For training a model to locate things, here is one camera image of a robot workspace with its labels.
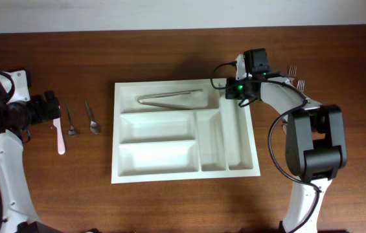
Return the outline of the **left large steel spoon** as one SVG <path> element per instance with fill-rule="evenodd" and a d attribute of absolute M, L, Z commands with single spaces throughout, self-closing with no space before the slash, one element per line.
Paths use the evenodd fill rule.
<path fill-rule="evenodd" d="M 282 118 L 281 122 L 282 122 L 282 130 L 283 130 L 284 134 L 286 135 L 288 122 L 284 118 Z"/>

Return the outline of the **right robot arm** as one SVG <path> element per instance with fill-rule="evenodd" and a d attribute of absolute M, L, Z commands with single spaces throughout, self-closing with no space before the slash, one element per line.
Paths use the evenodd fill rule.
<path fill-rule="evenodd" d="M 317 232 L 325 193 L 347 163 L 341 108 L 305 95 L 296 66 L 286 74 L 271 71 L 264 48 L 247 50 L 229 65 L 236 73 L 222 88 L 227 99 L 239 100 L 239 107 L 260 100 L 279 113 L 268 131 L 268 150 L 293 183 L 279 232 Z"/>

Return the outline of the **small thin teaspoon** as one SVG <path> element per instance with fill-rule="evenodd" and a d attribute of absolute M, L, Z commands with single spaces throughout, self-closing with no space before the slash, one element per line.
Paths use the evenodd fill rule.
<path fill-rule="evenodd" d="M 69 106 L 68 104 L 65 105 L 66 106 L 66 110 L 67 110 L 67 117 L 68 117 L 68 120 L 69 120 L 69 130 L 68 130 L 68 135 L 70 137 L 74 137 L 76 136 L 78 133 L 76 131 L 76 128 L 74 127 L 73 125 L 73 121 L 72 121 L 72 118 L 71 118 L 71 113 L 70 113 L 70 110 L 69 110 Z"/>

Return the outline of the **white cutlery tray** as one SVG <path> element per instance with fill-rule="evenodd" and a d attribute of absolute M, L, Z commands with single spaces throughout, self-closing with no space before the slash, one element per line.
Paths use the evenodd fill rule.
<path fill-rule="evenodd" d="M 225 80 L 115 84 L 111 182 L 140 183 L 260 175 L 251 113 L 228 100 Z M 142 105 L 147 94 L 203 89 L 207 107 Z"/>

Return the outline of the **steel tongs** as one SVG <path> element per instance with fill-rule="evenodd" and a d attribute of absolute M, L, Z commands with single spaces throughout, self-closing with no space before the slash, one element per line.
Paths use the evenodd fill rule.
<path fill-rule="evenodd" d="M 154 107 L 190 110 L 207 107 L 209 98 L 203 89 L 195 89 L 173 93 L 147 94 L 138 97 L 137 102 Z"/>

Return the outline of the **steel fork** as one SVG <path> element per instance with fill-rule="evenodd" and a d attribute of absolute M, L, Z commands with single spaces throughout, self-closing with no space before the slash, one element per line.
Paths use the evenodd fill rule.
<path fill-rule="evenodd" d="M 305 86 L 305 81 L 300 79 L 297 81 L 297 86 L 296 88 L 300 91 L 300 92 L 304 92 L 304 86 Z"/>

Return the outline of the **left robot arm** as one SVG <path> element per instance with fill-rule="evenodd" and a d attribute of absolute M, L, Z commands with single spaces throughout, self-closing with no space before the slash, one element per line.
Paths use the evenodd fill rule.
<path fill-rule="evenodd" d="M 23 167 L 23 146 L 29 126 L 52 122 L 57 149 L 66 152 L 60 105 L 52 91 L 31 96 L 25 69 L 0 71 L 0 232 L 55 232 L 40 220 L 29 193 Z"/>

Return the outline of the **small steel teaspoon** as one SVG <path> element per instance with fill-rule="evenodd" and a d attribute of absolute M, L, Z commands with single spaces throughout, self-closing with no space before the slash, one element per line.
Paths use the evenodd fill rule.
<path fill-rule="evenodd" d="M 85 103 L 87 115 L 88 115 L 88 118 L 89 118 L 89 121 L 90 121 L 89 128 L 90 128 L 90 130 L 93 134 L 95 134 L 95 135 L 99 134 L 100 133 L 100 125 L 95 121 L 93 112 L 92 112 L 88 102 L 85 100 L 84 103 Z"/>

